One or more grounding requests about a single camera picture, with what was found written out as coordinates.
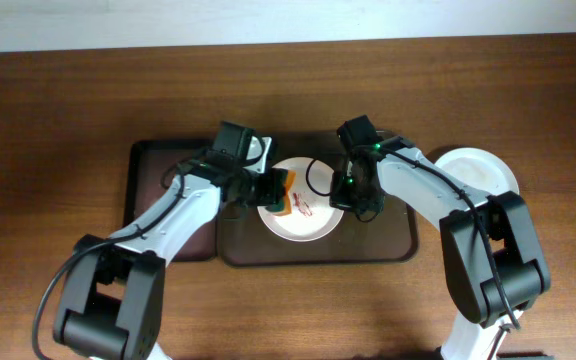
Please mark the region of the orange green sponge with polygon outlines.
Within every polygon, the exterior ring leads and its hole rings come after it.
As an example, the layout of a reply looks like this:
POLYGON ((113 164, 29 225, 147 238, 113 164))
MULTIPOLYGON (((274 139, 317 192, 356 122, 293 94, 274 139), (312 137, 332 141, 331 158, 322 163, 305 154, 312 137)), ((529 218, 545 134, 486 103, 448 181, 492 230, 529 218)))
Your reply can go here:
POLYGON ((274 216, 287 216, 292 213, 290 191, 294 184, 296 173, 293 170, 280 168, 275 169, 275 173, 278 176, 279 184, 282 186, 281 196, 275 204, 268 205, 265 209, 274 216))

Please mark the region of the pale green plate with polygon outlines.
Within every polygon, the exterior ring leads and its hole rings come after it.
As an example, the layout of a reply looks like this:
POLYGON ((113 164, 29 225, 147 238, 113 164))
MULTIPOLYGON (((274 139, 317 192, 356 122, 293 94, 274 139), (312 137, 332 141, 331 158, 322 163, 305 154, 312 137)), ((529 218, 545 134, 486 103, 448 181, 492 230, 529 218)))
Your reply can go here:
POLYGON ((495 157, 489 161, 489 166, 493 170, 493 178, 495 181, 495 185, 490 190, 491 194, 500 195, 508 191, 516 194, 520 193, 517 179, 505 162, 495 157))

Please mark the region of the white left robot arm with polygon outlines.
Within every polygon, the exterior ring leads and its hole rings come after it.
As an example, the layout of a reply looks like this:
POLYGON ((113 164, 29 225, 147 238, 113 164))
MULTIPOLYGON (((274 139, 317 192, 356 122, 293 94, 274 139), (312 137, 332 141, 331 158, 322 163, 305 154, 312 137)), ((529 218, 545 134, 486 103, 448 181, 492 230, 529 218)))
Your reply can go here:
POLYGON ((124 228, 82 237, 54 276, 64 287, 52 336, 88 359, 164 359, 161 328, 166 268, 220 209, 285 209, 290 174, 269 165, 271 137, 224 122, 214 142, 171 165, 164 194, 124 228))

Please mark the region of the pale pink plate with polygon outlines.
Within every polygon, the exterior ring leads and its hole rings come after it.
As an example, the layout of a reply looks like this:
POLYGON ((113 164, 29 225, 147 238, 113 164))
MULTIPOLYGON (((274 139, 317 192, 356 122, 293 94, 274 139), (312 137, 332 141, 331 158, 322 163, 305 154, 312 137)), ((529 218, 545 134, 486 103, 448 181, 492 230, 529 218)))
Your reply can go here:
POLYGON ((292 213, 274 216, 264 207, 258 213, 264 225, 275 235, 293 242, 309 242, 329 234, 341 221, 343 211, 329 205, 329 198, 313 192, 307 183, 319 193, 330 192, 333 170, 327 164, 316 161, 306 172, 312 158, 293 157, 284 159, 274 168, 293 170, 296 173, 290 191, 292 213))

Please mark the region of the cream white plate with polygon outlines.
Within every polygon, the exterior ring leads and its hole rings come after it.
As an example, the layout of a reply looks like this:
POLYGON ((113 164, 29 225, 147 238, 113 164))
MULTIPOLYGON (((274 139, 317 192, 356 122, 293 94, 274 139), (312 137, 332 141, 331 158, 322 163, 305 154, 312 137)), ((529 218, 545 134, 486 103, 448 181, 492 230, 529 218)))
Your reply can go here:
POLYGON ((495 181, 489 161, 495 157, 482 149, 457 148, 442 155, 435 165, 461 182, 490 193, 495 181))

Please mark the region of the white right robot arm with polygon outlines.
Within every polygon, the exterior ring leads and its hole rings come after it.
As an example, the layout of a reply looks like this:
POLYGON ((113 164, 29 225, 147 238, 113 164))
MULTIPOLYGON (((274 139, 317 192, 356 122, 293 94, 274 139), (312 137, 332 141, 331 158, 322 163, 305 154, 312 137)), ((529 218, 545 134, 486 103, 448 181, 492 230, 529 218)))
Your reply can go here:
POLYGON ((520 316, 551 287, 551 274, 524 199, 471 187, 429 161, 413 142, 380 136, 367 116, 337 130, 344 162, 329 202, 379 215, 386 196, 412 207, 440 233, 446 284, 457 316, 441 359, 496 359, 520 316))

